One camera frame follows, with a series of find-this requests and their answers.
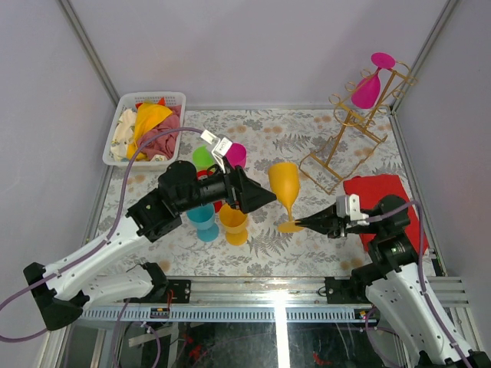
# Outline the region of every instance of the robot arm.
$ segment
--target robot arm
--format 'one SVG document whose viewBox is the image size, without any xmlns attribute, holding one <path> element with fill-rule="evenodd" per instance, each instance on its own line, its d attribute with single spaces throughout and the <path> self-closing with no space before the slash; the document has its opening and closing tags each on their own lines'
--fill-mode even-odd
<svg viewBox="0 0 491 368">
<path fill-rule="evenodd" d="M 217 156 L 216 150 L 222 141 L 214 142 L 217 144 L 212 154 L 219 165 L 208 178 L 198 180 L 192 163 L 177 161 L 159 177 L 157 188 L 128 209 L 109 239 L 107 233 L 102 234 L 60 261 L 46 266 L 33 263 L 24 270 L 29 284 L 50 274 L 57 275 L 32 290 L 48 330 L 71 324 L 94 305 L 127 297 L 159 300 L 166 293 L 168 281 L 158 264 L 146 263 L 124 274 L 98 275 L 115 260 L 180 226 L 181 213 L 222 199 L 233 208 L 249 213 L 276 200 L 273 193 L 249 179 L 241 167 L 232 168 L 222 159 L 222 154 Z M 88 256 L 104 239 L 106 244 Z M 87 259 L 66 272 L 59 271 L 83 257 Z"/>
<path fill-rule="evenodd" d="M 375 234 L 368 244 L 372 263 L 354 269 L 349 280 L 326 278 L 326 289 L 351 303 L 368 300 L 374 304 L 404 342 L 411 361 L 419 362 L 418 367 L 467 366 L 457 352 L 458 346 L 471 367 L 490 368 L 488 356 L 472 351 L 426 277 L 418 273 L 417 253 L 404 232 L 410 223 L 407 208 L 396 211 L 405 204 L 402 198 L 389 195 L 374 209 L 363 210 L 357 195 L 343 195 L 334 205 L 295 224 L 329 238 Z M 372 216 L 381 220 L 372 222 Z"/>
</svg>

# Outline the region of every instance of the pink cloth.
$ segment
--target pink cloth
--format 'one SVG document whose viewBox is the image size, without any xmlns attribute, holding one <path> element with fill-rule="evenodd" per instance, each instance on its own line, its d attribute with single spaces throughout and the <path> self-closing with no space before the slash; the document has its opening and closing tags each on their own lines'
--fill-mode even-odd
<svg viewBox="0 0 491 368">
<path fill-rule="evenodd" d="M 148 141 L 153 136 L 158 133 L 162 133 L 164 130 L 179 128 L 180 127 L 180 116 L 181 116 L 181 105 L 179 106 L 168 106 L 174 113 L 167 117 L 162 123 L 157 125 L 152 130 L 146 132 L 138 140 L 137 145 L 141 146 L 142 143 Z M 164 155 L 167 159 L 174 156 L 174 150 L 176 149 L 176 140 L 179 133 L 171 133 L 160 138 L 157 138 L 148 146 L 142 149 L 150 161 L 155 155 Z"/>
</svg>

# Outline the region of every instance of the blue cup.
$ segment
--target blue cup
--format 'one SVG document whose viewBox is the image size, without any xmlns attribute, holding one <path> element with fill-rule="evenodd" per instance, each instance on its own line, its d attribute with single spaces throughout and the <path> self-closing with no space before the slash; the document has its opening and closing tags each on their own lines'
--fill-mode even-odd
<svg viewBox="0 0 491 368">
<path fill-rule="evenodd" d="M 219 229 L 215 223 L 215 208 L 213 204 L 203 205 L 186 212 L 187 218 L 197 232 L 199 240 L 203 242 L 212 242 L 218 238 Z"/>
</svg>

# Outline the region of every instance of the laundry basket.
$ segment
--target laundry basket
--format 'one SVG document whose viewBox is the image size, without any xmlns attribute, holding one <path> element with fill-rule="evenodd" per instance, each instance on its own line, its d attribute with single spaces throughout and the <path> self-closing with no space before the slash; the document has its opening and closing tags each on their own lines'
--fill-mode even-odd
<svg viewBox="0 0 491 368">
<path fill-rule="evenodd" d="M 167 106 L 182 105 L 181 116 L 180 116 L 180 126 L 184 125 L 184 111 L 186 107 L 186 96 L 180 92 L 136 92 L 132 94 L 125 94 L 121 97 L 119 104 L 117 105 L 116 112 L 114 113 L 113 123 L 110 125 L 109 135 L 107 136 L 106 146 L 104 147 L 104 153 L 102 155 L 102 160 L 106 165 L 126 167 L 128 166 L 128 161 L 116 161 L 110 151 L 110 145 L 113 140 L 114 131 L 116 130 L 117 121 L 119 120 L 121 114 L 126 109 L 132 109 L 137 111 L 135 107 L 136 104 L 144 101 L 151 101 L 153 103 L 158 103 L 161 98 L 165 98 Z M 167 161 L 135 161 L 131 166 L 135 170 L 146 170 L 146 171 L 160 171 L 168 167 L 169 164 L 173 163 L 177 159 L 177 154 L 179 153 L 179 144 L 181 141 L 181 134 L 177 136 L 176 149 L 174 150 L 174 156 Z"/>
</svg>

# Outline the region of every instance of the yellow cloth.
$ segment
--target yellow cloth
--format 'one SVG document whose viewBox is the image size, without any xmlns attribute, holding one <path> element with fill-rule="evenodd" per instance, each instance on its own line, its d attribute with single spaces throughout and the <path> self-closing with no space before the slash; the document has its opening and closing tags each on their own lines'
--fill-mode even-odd
<svg viewBox="0 0 491 368">
<path fill-rule="evenodd" d="M 138 150 L 138 140 L 148 131 L 162 123 L 173 112 L 169 107 L 157 105 L 154 103 L 143 102 L 138 107 L 137 122 L 135 123 L 135 132 L 133 135 L 133 142 L 128 146 L 126 157 L 131 157 Z M 147 155 L 144 153 L 138 153 L 137 161 L 147 159 Z"/>
</svg>

